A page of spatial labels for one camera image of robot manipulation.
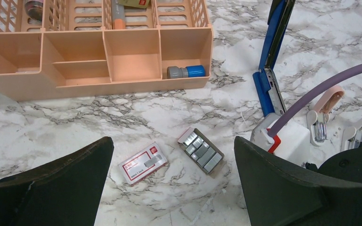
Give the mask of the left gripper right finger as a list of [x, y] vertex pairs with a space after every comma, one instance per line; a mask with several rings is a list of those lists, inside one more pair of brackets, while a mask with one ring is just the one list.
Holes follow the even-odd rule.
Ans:
[[362, 143], [321, 166], [295, 165], [243, 137], [234, 140], [253, 226], [362, 226]]

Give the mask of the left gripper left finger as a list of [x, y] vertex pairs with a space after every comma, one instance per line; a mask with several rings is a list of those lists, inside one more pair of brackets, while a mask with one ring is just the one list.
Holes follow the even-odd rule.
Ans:
[[92, 226], [114, 151], [103, 137], [86, 147], [0, 179], [0, 226]]

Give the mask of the staple tray with staples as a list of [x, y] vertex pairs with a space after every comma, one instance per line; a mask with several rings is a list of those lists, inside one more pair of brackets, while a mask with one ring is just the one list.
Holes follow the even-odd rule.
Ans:
[[208, 176], [215, 178], [225, 165], [224, 154], [200, 130], [190, 127], [178, 138], [180, 149]]

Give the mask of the red staple box sleeve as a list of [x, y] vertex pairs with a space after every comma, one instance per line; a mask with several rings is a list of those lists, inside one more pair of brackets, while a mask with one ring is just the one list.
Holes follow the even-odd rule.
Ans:
[[142, 181], [168, 163], [157, 142], [154, 142], [118, 164], [118, 167], [130, 186]]

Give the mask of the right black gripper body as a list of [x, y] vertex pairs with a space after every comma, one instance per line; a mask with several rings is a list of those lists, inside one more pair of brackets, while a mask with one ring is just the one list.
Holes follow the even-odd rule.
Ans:
[[269, 114], [253, 130], [250, 141], [270, 154], [295, 165], [318, 171], [323, 175], [362, 183], [362, 143], [358, 148], [340, 152], [321, 166], [309, 163], [310, 131], [295, 122], [289, 122], [275, 137], [268, 136], [271, 126], [279, 119]]

